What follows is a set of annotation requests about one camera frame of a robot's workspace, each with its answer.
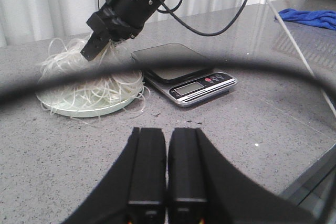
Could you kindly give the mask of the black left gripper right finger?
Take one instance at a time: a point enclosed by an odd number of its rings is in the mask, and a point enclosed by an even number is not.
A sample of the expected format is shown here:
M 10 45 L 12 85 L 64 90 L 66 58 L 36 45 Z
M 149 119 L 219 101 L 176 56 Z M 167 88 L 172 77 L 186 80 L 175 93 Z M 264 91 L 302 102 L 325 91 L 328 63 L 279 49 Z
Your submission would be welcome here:
M 265 190 L 233 166 L 201 129 L 170 140 L 169 223 L 314 223 L 308 211 Z

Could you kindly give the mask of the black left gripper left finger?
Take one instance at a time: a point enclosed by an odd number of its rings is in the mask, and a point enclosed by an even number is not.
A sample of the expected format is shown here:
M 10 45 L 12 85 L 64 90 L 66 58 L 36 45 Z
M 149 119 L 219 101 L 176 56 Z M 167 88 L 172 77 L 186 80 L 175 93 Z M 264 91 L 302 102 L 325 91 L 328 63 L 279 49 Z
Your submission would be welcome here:
M 65 223 L 164 223 L 166 145 L 161 129 L 135 127 L 120 156 Z

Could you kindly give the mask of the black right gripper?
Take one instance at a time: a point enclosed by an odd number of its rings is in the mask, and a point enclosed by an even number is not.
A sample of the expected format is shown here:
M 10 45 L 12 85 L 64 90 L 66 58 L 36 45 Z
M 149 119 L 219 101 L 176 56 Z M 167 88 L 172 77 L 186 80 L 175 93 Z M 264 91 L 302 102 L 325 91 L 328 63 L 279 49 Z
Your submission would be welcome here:
M 147 0 L 105 1 L 87 20 L 93 33 L 80 52 L 87 61 L 102 55 L 111 40 L 137 36 L 147 21 Z

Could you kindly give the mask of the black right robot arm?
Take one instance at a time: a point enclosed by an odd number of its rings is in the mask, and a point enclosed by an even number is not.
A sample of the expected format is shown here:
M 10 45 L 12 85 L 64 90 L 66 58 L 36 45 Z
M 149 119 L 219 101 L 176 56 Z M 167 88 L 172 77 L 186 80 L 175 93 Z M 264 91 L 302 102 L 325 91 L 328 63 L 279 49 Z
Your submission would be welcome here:
M 87 20 L 93 33 L 81 54 L 93 60 L 109 42 L 135 38 L 165 0 L 105 0 Z

